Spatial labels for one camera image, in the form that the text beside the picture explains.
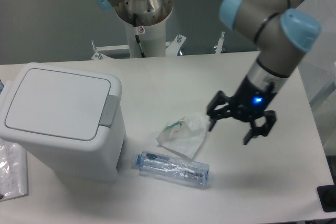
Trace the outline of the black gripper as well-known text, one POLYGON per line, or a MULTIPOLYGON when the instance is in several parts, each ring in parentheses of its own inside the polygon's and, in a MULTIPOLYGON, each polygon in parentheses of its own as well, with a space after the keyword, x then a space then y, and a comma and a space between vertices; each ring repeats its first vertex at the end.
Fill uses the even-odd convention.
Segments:
POLYGON ((218 120, 233 117, 250 123, 250 130, 243 138, 244 145, 260 135, 268 136, 277 120, 275 111, 266 110, 277 94, 274 89, 274 81, 266 82, 264 88, 259 88, 246 76, 232 97, 219 90, 206 107, 206 114, 209 116, 208 131, 212 131, 218 120), (256 120, 261 117, 265 118, 265 122, 257 126, 256 120))

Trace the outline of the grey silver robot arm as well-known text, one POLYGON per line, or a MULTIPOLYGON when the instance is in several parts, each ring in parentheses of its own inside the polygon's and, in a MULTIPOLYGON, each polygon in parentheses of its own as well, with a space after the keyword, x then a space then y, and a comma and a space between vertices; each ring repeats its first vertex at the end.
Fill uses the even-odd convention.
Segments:
MULTIPOLYGON (((94 1, 104 10, 114 9, 124 22, 131 57, 166 56, 165 22, 172 12, 172 0, 94 1)), ((303 1, 222 1, 220 20, 253 42, 260 54, 233 96, 218 91, 208 104, 211 126, 224 118, 249 123, 245 144, 269 134, 276 113, 268 105, 321 33, 319 22, 297 9, 303 1)))

